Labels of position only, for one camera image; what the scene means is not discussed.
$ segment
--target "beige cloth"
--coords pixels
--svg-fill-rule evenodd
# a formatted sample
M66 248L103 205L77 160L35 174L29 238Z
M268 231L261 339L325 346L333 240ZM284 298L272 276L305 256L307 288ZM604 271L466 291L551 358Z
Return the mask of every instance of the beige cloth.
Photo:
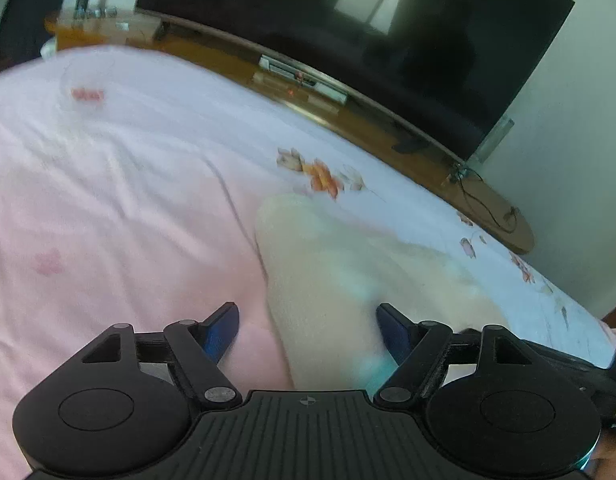
M390 303L412 321L456 332L506 320L458 263L438 251L368 234L299 195L269 198L256 236L268 306L300 390L374 392L396 365L375 320Z

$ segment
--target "power cord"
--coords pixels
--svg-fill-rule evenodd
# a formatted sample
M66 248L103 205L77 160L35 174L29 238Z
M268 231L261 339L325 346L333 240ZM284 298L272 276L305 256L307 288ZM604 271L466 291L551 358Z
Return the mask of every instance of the power cord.
M481 180L483 182L483 178L482 176L477 173L473 168L468 168L467 166L464 166L462 168L458 168L456 173L455 173L455 177L457 179L457 182L459 182L459 186L462 188L462 193L464 194L464 197L466 198L466 203L468 204L468 207L470 207L470 209L472 210L472 212L476 215L476 216L480 216L472 207L472 205L470 204L470 201L468 200L468 197L472 198L473 200L475 200L475 202L479 203L482 205L482 207L488 212L488 214L490 215L490 218L492 218L492 221L495 222L495 225L501 229L502 231L504 231L507 234L512 234L515 232L515 230L517 229L517 209L514 207L510 207L510 211L508 211L505 215L504 215L504 220L507 222L508 220L510 220L510 218L514 218L515 219L515 225L510 227L504 227L503 225L501 225L498 220L495 218L495 215L492 214L492 211L490 211L490 209L488 208L487 205L485 205L485 203L482 202L482 200L480 200L479 198L477 198L475 195L473 195L472 193L470 193L469 191L466 191L466 188L464 187L464 178L466 178L466 173L467 172L471 172L473 174L475 174L477 176L477 178L479 180Z

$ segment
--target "flat screen tv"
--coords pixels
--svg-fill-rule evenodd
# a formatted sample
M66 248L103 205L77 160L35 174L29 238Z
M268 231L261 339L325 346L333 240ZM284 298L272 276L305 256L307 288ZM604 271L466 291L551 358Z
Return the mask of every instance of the flat screen tv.
M312 69L466 160L572 0L137 0Z

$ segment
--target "ribbed black surface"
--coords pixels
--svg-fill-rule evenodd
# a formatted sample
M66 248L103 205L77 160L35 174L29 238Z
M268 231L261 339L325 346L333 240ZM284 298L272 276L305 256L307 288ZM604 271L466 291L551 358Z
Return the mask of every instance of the ribbed black surface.
M34 474L30 480L51 476ZM125 480L476 480L436 453L413 418L363 392L253 392L205 414L172 455ZM581 480L571 473L569 480Z

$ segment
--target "wooden table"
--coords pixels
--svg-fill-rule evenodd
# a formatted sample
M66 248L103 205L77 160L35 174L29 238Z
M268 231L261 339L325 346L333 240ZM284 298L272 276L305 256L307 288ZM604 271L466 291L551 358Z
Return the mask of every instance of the wooden table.
M120 12L115 18L74 20L70 10L50 16L46 28L56 35L57 49L96 44L126 44L136 48L157 50L203 66L224 77L280 102L297 113L323 125L353 144L366 150L390 167L409 177L444 199L494 238L517 254L526 254L534 247L530 225L516 210L515 219L508 216L511 205L474 176L463 180L464 189L488 206L488 210L464 194L458 183L450 182L454 161L442 150L430 145L415 153L401 154L393 149L403 131L381 115L350 99L341 105L322 94L304 88L259 67L259 54L242 46L184 27L173 26L162 38L154 39L158 18Z

